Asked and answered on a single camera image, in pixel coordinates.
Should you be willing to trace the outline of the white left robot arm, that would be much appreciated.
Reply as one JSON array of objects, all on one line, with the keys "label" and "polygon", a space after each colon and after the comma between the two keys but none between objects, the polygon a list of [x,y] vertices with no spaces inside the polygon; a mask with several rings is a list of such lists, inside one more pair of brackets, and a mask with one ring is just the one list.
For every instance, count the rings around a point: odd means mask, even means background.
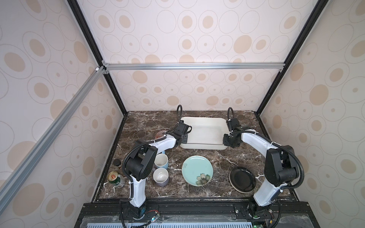
[{"label": "white left robot arm", "polygon": [[135,142],[122,163],[122,172],[129,179],[129,203],[132,207],[139,209],[145,203],[145,180],[152,171],[156,156],[185,142],[192,128],[180,121],[162,137],[149,141],[139,139]]}]

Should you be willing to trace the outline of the white plastic bin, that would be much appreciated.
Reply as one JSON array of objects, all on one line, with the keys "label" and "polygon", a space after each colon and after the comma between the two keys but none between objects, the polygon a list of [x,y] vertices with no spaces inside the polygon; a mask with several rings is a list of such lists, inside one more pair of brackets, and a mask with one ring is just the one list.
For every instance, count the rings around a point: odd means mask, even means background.
[{"label": "white plastic bin", "polygon": [[223,137],[229,134],[226,121],[223,118],[183,117],[185,124],[192,127],[187,134],[187,140],[180,144],[184,149],[225,150]]}]

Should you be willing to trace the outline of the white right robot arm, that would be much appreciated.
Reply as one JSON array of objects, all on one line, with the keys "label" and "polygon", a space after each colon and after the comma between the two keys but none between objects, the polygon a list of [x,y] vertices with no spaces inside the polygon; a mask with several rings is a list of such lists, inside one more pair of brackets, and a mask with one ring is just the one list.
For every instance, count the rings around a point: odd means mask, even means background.
[{"label": "white right robot arm", "polygon": [[265,157],[265,181],[254,194],[259,207],[270,205],[284,189],[298,188],[304,181],[304,167],[289,145],[280,145],[246,125],[237,118],[227,121],[229,134],[223,136],[223,144],[232,148],[241,143],[249,144]]}]

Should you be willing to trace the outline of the black plate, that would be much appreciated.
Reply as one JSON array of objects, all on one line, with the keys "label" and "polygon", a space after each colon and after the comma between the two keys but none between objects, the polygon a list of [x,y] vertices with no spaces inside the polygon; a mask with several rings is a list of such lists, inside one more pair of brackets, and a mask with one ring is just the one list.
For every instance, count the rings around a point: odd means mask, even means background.
[{"label": "black plate", "polygon": [[244,167],[235,167],[229,176],[232,187],[240,193],[250,193],[256,187],[256,178],[253,173]]}]

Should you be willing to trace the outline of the mint green floral plate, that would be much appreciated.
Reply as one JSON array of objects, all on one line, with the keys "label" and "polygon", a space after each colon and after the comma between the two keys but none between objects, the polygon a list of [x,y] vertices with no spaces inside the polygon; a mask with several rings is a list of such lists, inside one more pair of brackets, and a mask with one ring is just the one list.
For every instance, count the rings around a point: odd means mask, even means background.
[{"label": "mint green floral plate", "polygon": [[190,185],[201,187],[212,180],[213,166],[207,158],[194,155],[183,162],[182,176]]}]

